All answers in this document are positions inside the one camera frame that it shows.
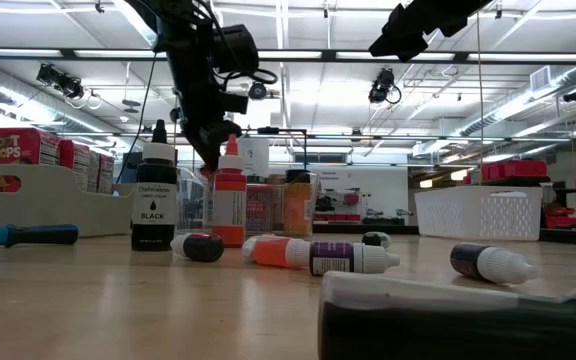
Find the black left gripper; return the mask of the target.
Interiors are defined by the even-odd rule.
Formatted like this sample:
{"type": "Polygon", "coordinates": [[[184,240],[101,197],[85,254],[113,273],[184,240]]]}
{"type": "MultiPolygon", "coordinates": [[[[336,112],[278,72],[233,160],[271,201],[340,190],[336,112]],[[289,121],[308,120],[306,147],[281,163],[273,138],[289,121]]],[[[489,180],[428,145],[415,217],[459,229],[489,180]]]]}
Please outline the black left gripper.
{"type": "Polygon", "coordinates": [[[225,120],[230,113],[246,114],[248,98],[224,91],[211,77],[211,72],[172,72],[175,93],[180,101],[183,133],[205,166],[214,171],[218,167],[220,148],[229,137],[238,138],[241,127],[233,120],[225,120]]]}

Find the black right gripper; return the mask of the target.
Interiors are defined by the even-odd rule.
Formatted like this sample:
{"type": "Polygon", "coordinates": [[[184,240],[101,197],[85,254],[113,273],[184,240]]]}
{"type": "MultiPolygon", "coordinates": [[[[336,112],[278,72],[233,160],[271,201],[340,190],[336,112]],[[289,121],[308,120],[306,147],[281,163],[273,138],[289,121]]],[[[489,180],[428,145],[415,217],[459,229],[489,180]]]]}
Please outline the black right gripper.
{"type": "Polygon", "coordinates": [[[373,57],[397,56],[408,62],[428,47],[424,34],[439,29],[451,37],[467,25],[468,18],[491,0],[414,0],[407,7],[398,4],[370,45],[373,57]]]}

